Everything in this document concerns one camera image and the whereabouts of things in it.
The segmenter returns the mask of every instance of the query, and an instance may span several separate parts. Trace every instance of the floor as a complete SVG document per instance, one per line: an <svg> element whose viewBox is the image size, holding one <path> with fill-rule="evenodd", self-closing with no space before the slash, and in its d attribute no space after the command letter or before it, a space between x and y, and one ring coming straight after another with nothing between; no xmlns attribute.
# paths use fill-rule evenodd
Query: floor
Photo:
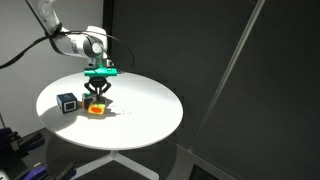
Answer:
<svg viewBox="0 0 320 180"><path fill-rule="evenodd" d="M40 132L46 138L45 145L24 157L20 170L42 162L47 164L49 173L54 175L70 162L75 167L80 167L109 153L109 151L92 150L70 144L46 129ZM194 165L214 175L217 179L235 179L168 139L145 148L120 151L120 153L157 172L161 180L188 180ZM79 178L79 180L91 179L144 180L146 178L121 164L111 162Z"/></svg>

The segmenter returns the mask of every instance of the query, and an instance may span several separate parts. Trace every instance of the orange object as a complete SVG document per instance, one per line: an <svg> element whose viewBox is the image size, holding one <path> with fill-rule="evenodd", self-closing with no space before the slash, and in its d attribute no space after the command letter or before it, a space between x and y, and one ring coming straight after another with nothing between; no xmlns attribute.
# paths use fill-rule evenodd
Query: orange object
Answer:
<svg viewBox="0 0 320 180"><path fill-rule="evenodd" d="M104 109L106 108L105 104L94 104L91 103L88 108L88 112L91 114L103 114Z"/></svg>

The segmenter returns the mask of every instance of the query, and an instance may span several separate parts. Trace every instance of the dark wall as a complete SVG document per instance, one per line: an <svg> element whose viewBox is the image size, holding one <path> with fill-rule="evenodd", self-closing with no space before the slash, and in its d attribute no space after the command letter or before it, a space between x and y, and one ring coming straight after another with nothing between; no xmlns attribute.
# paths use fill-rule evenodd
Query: dark wall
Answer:
<svg viewBox="0 0 320 180"><path fill-rule="evenodd" d="M113 35L136 57L129 72L171 88L184 117L174 139L188 148L255 6L246 0L116 0ZM116 42L112 58L127 70Z"/></svg>
<svg viewBox="0 0 320 180"><path fill-rule="evenodd" d="M239 179L320 179L319 5L266 1L197 155Z"/></svg>

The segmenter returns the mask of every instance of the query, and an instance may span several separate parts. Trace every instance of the table leg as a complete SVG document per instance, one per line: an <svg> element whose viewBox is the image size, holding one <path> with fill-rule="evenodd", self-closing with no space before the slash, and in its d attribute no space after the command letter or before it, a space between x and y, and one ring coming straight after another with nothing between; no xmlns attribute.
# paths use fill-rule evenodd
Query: table leg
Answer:
<svg viewBox="0 0 320 180"><path fill-rule="evenodd" d="M111 151L110 154L77 168L77 174L72 179L79 178L80 176L83 176L111 161L116 161L151 180L159 179L159 175L156 172L151 171L150 169L119 154L119 151Z"/></svg>

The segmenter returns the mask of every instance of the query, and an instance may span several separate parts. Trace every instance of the cable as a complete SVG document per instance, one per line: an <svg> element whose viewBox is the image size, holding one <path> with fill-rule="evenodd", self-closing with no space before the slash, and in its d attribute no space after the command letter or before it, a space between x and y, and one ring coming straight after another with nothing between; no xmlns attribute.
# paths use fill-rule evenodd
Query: cable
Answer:
<svg viewBox="0 0 320 180"><path fill-rule="evenodd" d="M16 57L12 58L10 61L6 62L5 64L0 66L0 69L6 68L8 66L11 66L12 64L16 63L29 49L31 49L33 46L39 44L40 42L49 39L50 36L44 36L37 40L35 40L31 45L29 45L27 48L25 48L23 51L21 51Z"/></svg>
<svg viewBox="0 0 320 180"><path fill-rule="evenodd" d="M67 35L67 34L85 34L85 35L88 35L90 37L92 37L93 39L96 40L96 37L88 34L88 33L94 33L94 34L99 34L99 35L102 35L102 36L106 36L106 37L109 37L111 39L114 39L116 41L118 41L121 45L123 45L130 53L131 57L132 57L132 64L131 64L131 68L135 65L135 58L134 58L134 55L133 55L133 52L131 51L131 49L125 45L122 41L120 41L119 39L113 37L113 36L110 36L110 35L107 35L107 34L102 34L102 33L98 33L98 32L94 32L94 31L67 31L67 32L60 32L59 34L60 35Z"/></svg>

